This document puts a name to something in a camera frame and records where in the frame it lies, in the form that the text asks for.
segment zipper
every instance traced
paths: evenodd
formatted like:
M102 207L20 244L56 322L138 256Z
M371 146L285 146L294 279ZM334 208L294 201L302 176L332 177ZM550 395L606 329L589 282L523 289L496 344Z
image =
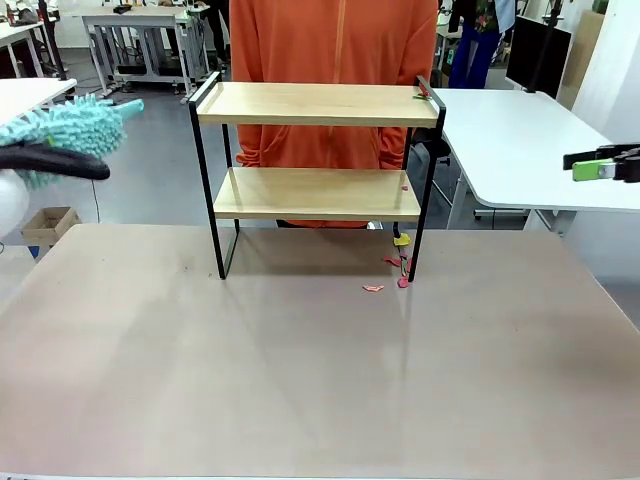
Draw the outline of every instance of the zipper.
M336 57L333 64L333 83L340 83L340 73L342 70L342 44L344 43L344 17L347 9L347 0L340 0L338 5L338 31L336 35ZM327 148L327 165L331 165L333 131L334 126L329 127L329 138Z

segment shelf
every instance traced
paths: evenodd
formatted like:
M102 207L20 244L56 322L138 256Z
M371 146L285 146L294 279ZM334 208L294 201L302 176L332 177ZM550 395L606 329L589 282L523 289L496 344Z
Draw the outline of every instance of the shelf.
M214 209L238 219L416 222L420 215L403 170L230 168Z
M436 124L417 87L220 82L198 107L201 123L425 127Z

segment white desk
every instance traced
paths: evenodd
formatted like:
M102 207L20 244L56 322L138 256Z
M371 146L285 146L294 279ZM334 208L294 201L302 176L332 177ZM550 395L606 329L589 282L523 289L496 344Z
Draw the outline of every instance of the white desk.
M32 30L39 28L42 23L34 23L33 25L23 25L20 27L12 27L8 23L0 23L0 47L7 47L9 50L9 56L11 57L11 64L13 65L13 71L16 77L20 78L20 70L18 69L18 62L16 56L13 53L12 44L19 42L20 40L26 40L29 45L29 52L33 60L33 65L36 69L36 73L39 77L43 77L42 67L40 66L40 59L36 54L35 46L33 45L33 39L31 38Z
M75 79L7 78L0 80L0 125L36 108L76 85Z
M0 310L18 290L35 264L36 261L27 247L5 245L4 251L0 253Z
M462 171L448 228L468 187L489 207L569 212L557 217L562 224L553 229L566 230L577 211L640 211L636 186L574 182L562 170L563 155L611 142L548 96L454 89L439 89L438 95L447 105L445 136Z
M194 13L202 13L206 8L194 10ZM107 88L105 75L112 78L119 78L123 81L141 82L170 82L173 84L184 83L186 96L183 103L192 93L192 82L201 80L208 75L209 65L206 55L206 45L204 45L204 35L202 35L203 46L198 48L199 37L197 28L194 26L193 16L186 15L185 7L133 7L123 14L113 12L113 6L83 7L74 9L70 16L81 17L85 27L89 48L93 63L98 73L100 85L104 96L111 93ZM89 33L90 27L96 32L96 46L93 45ZM127 64L129 56L122 56L118 45L126 45L122 35L122 28L134 28L139 34L142 57L144 59L146 73L144 74L122 74L116 68L111 67L110 58L118 64ZM176 32L176 42L180 57L180 67L182 76L160 75L158 66L164 57L163 40L159 29L166 28Z

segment monitor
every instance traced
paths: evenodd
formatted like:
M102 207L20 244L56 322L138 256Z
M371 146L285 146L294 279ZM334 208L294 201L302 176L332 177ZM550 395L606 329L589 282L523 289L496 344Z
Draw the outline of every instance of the monitor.
M516 18L511 55L507 67L509 80L523 87L529 87L542 50L546 30L547 25L543 23L522 16ZM538 76L536 90L556 98L570 43L571 34L569 32L559 28L553 29L551 42Z

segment two-tier shelf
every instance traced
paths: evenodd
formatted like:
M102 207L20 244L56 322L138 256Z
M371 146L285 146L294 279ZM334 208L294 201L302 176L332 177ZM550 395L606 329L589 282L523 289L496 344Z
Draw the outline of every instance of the two-tier shelf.
M229 272L240 219L417 222L409 281L418 263L437 159L430 159L421 204L406 174L414 128L442 136L445 106L422 77L416 86L221 82L214 73L189 100L200 174L220 278ZM422 93L427 100L416 98ZM213 201L200 124L221 124L227 174ZM228 124L407 127L402 170L233 167ZM217 218L236 234L222 255Z

